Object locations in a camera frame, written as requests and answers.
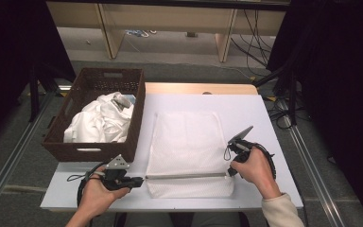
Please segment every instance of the metal rod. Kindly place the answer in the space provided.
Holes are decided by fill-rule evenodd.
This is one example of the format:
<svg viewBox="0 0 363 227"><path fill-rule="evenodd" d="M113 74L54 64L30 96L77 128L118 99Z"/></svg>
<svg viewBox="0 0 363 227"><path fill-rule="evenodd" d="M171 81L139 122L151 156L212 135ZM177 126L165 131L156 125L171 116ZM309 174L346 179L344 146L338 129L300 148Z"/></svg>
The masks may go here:
<svg viewBox="0 0 363 227"><path fill-rule="evenodd" d="M282 108L287 110L287 105L283 100L281 101L281 104ZM288 117L285 117L285 122L287 124L291 124L291 121ZM293 138L294 143L296 144L296 147L302 158L302 162L308 172L308 176L312 184L314 185L314 189L317 192L320 203L323 206L323 209L329 219L329 222L331 223L331 226L346 226L334 200L332 199L329 190L323 182L320 172L318 171L317 166L315 165L307 146L303 141L302 135L300 134L297 125L292 125L290 129L290 135Z"/></svg>
<svg viewBox="0 0 363 227"><path fill-rule="evenodd" d="M54 95L55 92L48 92L45 94L43 102L41 104L40 112L37 114L33 122L28 123L25 131L23 132L22 137L20 138L16 147L11 152L9 158L2 167L2 170L0 171L0 195L5 187L5 184L8 182L12 172L14 171L15 167L17 167L17 164L22 158L23 153L25 152L31 140L32 135L34 134L35 130L38 128L38 125L40 124L40 120L42 118L43 113L46 110L46 107L48 106L49 102L52 100Z"/></svg>
<svg viewBox="0 0 363 227"><path fill-rule="evenodd" d="M98 3L162 7L188 7L213 9L256 9L271 11L287 11L289 2L278 1L231 1L231 0L49 0L49 2Z"/></svg>
<svg viewBox="0 0 363 227"><path fill-rule="evenodd" d="M227 177L226 172L222 173L193 173L193 174L178 174L178 175L146 175L148 180L174 180L174 179L191 179L191 178L213 178Z"/></svg>

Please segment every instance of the person's right hand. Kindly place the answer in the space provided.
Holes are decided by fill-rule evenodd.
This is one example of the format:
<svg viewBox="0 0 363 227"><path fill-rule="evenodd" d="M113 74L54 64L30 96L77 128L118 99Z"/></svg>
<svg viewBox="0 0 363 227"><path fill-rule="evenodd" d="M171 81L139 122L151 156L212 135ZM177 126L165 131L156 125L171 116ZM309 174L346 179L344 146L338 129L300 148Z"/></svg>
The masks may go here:
<svg viewBox="0 0 363 227"><path fill-rule="evenodd" d="M231 167L246 181L254 183L265 200L282 195L278 184L273 179L267 157L259 148L251 149L249 160L245 163L232 161Z"/></svg>

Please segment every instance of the metal rail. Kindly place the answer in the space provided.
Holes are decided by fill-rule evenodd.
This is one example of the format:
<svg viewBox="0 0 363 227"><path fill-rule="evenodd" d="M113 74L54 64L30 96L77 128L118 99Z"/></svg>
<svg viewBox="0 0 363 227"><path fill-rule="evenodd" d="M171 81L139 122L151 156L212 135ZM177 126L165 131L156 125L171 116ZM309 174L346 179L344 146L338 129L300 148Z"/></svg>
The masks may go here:
<svg viewBox="0 0 363 227"><path fill-rule="evenodd" d="M255 9L287 11L289 1L233 1L233 0L47 0L47 2L98 3L136 6L188 7L213 9Z"/></svg>
<svg viewBox="0 0 363 227"><path fill-rule="evenodd" d="M34 135L35 130L40 124L43 113L45 112L49 102L52 100L54 95L55 92L47 92L45 94L43 102L41 103L40 112L37 114L33 122L28 123L22 137L20 138L14 150L11 152L9 158L5 162L5 165L2 167L2 170L0 171L0 195L11 174L13 173L14 169L17 167L17 164L22 158L23 153L25 152L32 136Z"/></svg>
<svg viewBox="0 0 363 227"><path fill-rule="evenodd" d="M287 110L287 105L285 104L284 100L281 101L281 104L282 108L284 110ZM285 117L285 122L287 125L291 124L288 116ZM326 216L329 219L331 226L346 226L334 200L332 199L330 192L328 191L325 183L323 182L320 172L318 171L317 166L315 165L306 144L303 141L302 135L300 134L297 125L293 125L291 127L290 135L293 138L293 141L300 153L305 169L307 170L309 178L314 185L314 189L317 192L320 203L322 204L322 207L325 211Z"/></svg>

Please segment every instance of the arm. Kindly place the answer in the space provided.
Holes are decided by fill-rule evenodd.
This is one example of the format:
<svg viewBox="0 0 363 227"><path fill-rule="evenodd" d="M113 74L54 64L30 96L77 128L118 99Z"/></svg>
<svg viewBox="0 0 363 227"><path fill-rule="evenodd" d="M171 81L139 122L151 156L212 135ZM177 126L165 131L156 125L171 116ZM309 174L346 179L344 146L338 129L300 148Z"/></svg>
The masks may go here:
<svg viewBox="0 0 363 227"><path fill-rule="evenodd" d="M270 226L303 226L290 197L281 193L278 184L273 180L267 158L260 149L252 148L246 163L232 161L231 167L258 188L263 197L263 213Z"/></svg>
<svg viewBox="0 0 363 227"><path fill-rule="evenodd" d="M93 175L84 187L78 210L69 220L66 227L86 226L92 218L104 213L112 203L124 197L129 192L129 188L109 191L99 180L98 176Z"/></svg>

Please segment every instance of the hand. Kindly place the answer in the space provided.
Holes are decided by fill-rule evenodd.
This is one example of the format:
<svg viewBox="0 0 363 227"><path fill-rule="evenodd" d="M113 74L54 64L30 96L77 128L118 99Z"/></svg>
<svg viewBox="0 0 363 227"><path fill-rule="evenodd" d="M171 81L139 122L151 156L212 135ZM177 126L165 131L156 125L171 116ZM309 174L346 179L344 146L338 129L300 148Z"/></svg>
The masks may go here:
<svg viewBox="0 0 363 227"><path fill-rule="evenodd" d="M273 179L267 157L259 148L251 149L249 160L244 164L232 161L231 167L237 170L246 181L254 183L265 200L282 195L278 184Z"/></svg>
<svg viewBox="0 0 363 227"><path fill-rule="evenodd" d="M99 180L96 174L93 174L86 183L78 210L66 225L68 227L85 226L90 219L104 213L117 199L124 197L130 192L125 187L115 191L109 191Z"/></svg>

